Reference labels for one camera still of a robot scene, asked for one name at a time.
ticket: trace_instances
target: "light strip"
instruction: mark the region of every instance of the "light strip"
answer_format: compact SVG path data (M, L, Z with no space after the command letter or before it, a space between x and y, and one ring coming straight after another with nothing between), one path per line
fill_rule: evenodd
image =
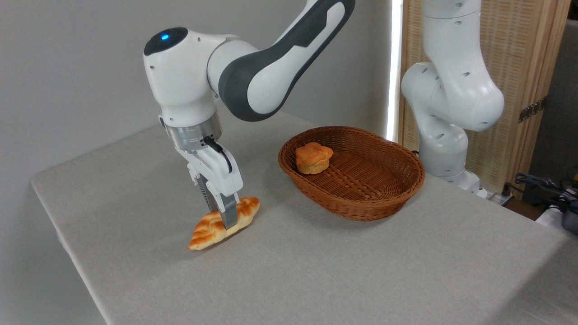
M397 142L399 123L399 85L401 79L401 39L403 0L391 2L391 61L387 102L386 139Z

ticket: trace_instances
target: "black cable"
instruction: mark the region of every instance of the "black cable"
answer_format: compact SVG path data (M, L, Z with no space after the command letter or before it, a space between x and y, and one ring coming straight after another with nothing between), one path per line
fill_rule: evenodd
M221 147L217 142L215 142L215 140L213 138L211 138L210 136L204 137L203 141L205 141L205 143L209 147L211 147L213 150L222 154L223 157L225 157L225 160L227 161L227 166L229 167L229 173L231 173L233 171L233 166L231 165L231 162L229 161L229 157L227 157L227 155L223 151L223 147Z
M518 192L520 192L520 193L522 193L522 194L524 194L524 195L527 195L527 196L529 196L529 197L531 197L531 198L534 198L534 199L536 199L536 200L546 202L546 203L548 203L548 204L550 204L550 205L555 205L555 206L557 206L557 207L559 207L559 208L564 208L565 210L566 210L566 209L570 209L570 210L571 210L572 212L574 212L574 213L576 213L576 211L577 211L577 208L578 208L578 207L576 206L576 204L572 204L572 202L578 201L578 199L576 199L576 198L574 198L573 200L569 200L569 201L567 201L566 199L561 198L562 200L556 200L556 201L555 201L555 200L550 200L550 199L547 199L547 198L543 198L543 197L538 197L538 196L532 195L532 194L530 194L528 191L524 191L524 190L522 190L522 189L519 189L519 188L517 188L516 186L514 186L514 185L511 184L511 183L506 183L506 184L507 184L511 189L516 190L516 191L518 191Z

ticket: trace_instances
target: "croissant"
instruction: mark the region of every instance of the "croissant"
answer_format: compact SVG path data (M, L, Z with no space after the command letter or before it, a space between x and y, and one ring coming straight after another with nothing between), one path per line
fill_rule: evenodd
M295 149L295 164L297 170L304 174L317 174L329 167L329 159L333 150L321 146L317 142L310 142Z
M253 221L253 217L260 206L258 198L243 197L239 199L237 204L237 224L229 229L225 229L219 211L207 213L195 227L188 248L190 250L207 248L247 227Z

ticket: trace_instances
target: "white wall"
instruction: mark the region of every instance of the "white wall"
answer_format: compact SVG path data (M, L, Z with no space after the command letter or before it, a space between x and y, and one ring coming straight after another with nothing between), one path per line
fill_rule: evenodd
M379 130L388 3L360 0L285 107ZM157 123L142 49L184 26L267 47L301 11L286 0L0 2L0 324L103 323L29 185L42 170Z

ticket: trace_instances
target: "metal hinge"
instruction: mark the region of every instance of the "metal hinge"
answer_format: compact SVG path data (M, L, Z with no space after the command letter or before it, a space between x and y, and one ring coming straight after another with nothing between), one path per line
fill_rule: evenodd
M543 110L546 107L547 99L548 99L548 96L546 96L546 97L540 99L538 102L535 102L534 104L524 108L520 112L520 119L518 120L518 123L526 121L531 116L536 115L538 112Z

